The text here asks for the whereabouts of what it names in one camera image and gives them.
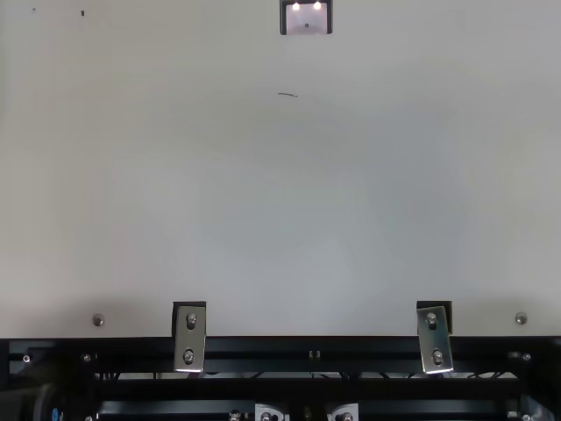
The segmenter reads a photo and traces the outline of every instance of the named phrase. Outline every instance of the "white wall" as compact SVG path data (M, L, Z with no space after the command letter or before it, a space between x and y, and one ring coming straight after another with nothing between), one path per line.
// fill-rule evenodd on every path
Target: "white wall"
M0 337L561 333L561 3L335 1L0 0Z

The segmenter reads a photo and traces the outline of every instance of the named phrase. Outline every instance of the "screw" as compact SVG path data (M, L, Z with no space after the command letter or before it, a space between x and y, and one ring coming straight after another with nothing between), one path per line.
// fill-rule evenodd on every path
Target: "screw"
M195 360L195 353L193 353L192 349L185 350L185 353L183 353L183 360L185 361L185 364L187 364L188 366L193 364L193 361Z
M442 353L439 350L435 349L435 352L432 353L432 360L434 361L434 363L439 366L442 364L443 359L444 357Z
M105 323L105 317L103 316L103 314L94 314L94 316L91 318L91 323L93 323L97 327L101 327Z
M519 313L516 313L516 323L519 325L525 325L526 322L528 322L528 315L523 312L520 311Z
M189 313L187 315L187 328L192 331L196 325L196 314Z
M428 313L427 323L429 324L429 329L434 331L437 328L437 315L435 313Z

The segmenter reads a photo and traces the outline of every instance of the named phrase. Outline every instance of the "metal clip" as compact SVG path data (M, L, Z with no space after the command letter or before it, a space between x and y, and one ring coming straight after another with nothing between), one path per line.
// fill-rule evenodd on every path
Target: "metal clip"
M206 307L182 305L175 312L174 370L201 373L207 336Z
M427 375L452 371L454 367L445 308L417 309L417 331L423 371Z

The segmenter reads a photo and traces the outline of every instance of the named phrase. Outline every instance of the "white panel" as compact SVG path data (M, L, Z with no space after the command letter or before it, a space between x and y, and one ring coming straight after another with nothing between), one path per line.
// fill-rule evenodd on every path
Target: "white panel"
M560 16L0 0L0 337L561 334Z

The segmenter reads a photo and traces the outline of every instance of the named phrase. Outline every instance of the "black metal frame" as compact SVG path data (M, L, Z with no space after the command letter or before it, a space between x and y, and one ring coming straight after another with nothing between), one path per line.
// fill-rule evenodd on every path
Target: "black metal frame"
M75 419L223 419L255 402L284 403L303 419L307 405L359 402L371 419L506 419L528 413L532 396L558 415L561 339L451 337L459 373L516 378L363 379L365 372L422 373L417 337L208 337L206 372L337 372L338 379L116 380L117 373L173 372L173 338L0 340L0 389L44 382L80 402ZM25 363L24 356L31 361ZM97 380L95 374L101 374Z

